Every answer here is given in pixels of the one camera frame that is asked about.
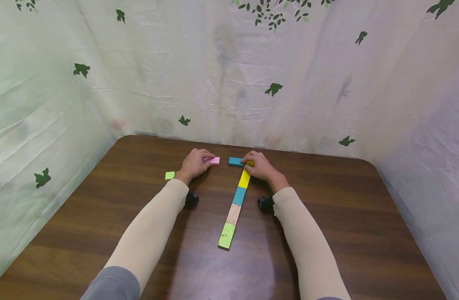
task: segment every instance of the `left hand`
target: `left hand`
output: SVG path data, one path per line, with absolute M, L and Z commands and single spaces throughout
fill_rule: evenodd
M 186 156 L 181 169 L 176 172 L 175 178 L 188 185 L 193 178 L 200 176 L 211 167 L 211 162 L 205 160 L 215 157 L 206 149 L 193 149 Z

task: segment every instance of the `forearm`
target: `forearm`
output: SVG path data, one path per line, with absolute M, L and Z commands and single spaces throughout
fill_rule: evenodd
M 170 180 L 131 222 L 105 268 L 128 269 L 137 277 L 142 293 L 163 253 L 176 216 L 185 205 L 188 190 L 182 181 Z
M 333 253 L 317 222 L 292 187 L 273 196 L 274 215 L 279 219 L 298 268 L 302 300 L 338 297 L 349 300 Z

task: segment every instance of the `hand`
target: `hand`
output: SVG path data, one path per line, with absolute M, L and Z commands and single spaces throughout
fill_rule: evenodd
M 215 158 L 215 155 L 206 149 L 193 149 L 183 161 L 181 169 L 176 172 L 175 178 L 188 185 L 193 178 L 200 176 L 211 167 L 210 161 L 205 162 L 208 158 Z
M 273 194 L 276 194 L 278 191 L 289 187 L 289 183 L 279 171 L 277 171 L 264 157 L 264 154 L 261 152 L 250 151 L 244 156 L 241 160 L 242 164 L 246 164 L 248 161 L 254 162 L 254 167 L 246 165 L 244 169 L 251 175 L 259 178 L 261 180 L 268 181 Z

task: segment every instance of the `block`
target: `block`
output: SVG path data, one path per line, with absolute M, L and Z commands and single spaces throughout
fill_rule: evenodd
M 218 241 L 218 247 L 229 250 L 231 242 L 233 241 L 233 235 L 236 226 L 233 224 L 225 223 L 223 231 L 221 231 L 220 240 Z
M 236 223 L 238 223 L 240 211 L 241 206 L 232 203 L 231 207 L 229 208 L 228 216 L 226 217 L 226 223 L 236 225 Z
M 244 168 L 244 164 L 241 164 L 240 161 L 242 158 L 230 157 L 228 164 L 232 165 L 233 167 L 241 167 Z
M 242 187 L 237 187 L 236 192 L 234 193 L 234 196 L 233 196 L 233 204 L 242 206 L 245 194 L 246 194 L 246 189 L 243 189 Z
M 205 162 L 207 162 L 207 161 L 211 161 L 211 165 L 220 165 L 220 158 L 219 157 L 215 157 L 213 159 L 207 158 L 207 159 L 205 159 Z
M 173 177 L 175 177 L 175 171 L 165 173 L 165 180 L 173 179 Z
M 238 186 L 243 189 L 248 188 L 248 183 L 249 183 L 249 178 L 251 178 L 251 175 L 243 170 L 243 173 L 241 174 L 241 178 L 239 178 L 239 183 Z

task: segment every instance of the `lime green block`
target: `lime green block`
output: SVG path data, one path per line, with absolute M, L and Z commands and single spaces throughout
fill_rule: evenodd
M 236 225 L 225 223 L 223 231 L 221 232 L 220 240 L 218 241 L 218 247 L 229 250 L 231 242 L 233 240 L 234 231 Z
M 173 177 L 175 177 L 175 171 L 165 173 L 165 180 L 173 179 Z

